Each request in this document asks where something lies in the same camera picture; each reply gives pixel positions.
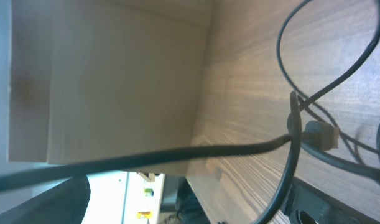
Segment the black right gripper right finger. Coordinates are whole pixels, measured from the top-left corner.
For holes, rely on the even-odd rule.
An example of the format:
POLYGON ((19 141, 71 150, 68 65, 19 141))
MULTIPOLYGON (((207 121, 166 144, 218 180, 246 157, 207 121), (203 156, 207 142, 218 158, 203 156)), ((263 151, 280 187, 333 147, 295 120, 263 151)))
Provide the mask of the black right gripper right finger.
POLYGON ((308 183, 294 178, 281 212, 291 223, 364 224, 378 221, 347 206, 308 183))

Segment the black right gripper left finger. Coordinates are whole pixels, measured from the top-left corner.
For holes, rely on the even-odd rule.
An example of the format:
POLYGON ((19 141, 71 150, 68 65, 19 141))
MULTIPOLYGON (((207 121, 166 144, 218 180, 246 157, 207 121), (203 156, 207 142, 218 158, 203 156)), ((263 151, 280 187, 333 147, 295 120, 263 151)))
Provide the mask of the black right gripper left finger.
POLYGON ((0 214, 0 224, 81 224, 90 201, 86 176, 72 177, 0 214))

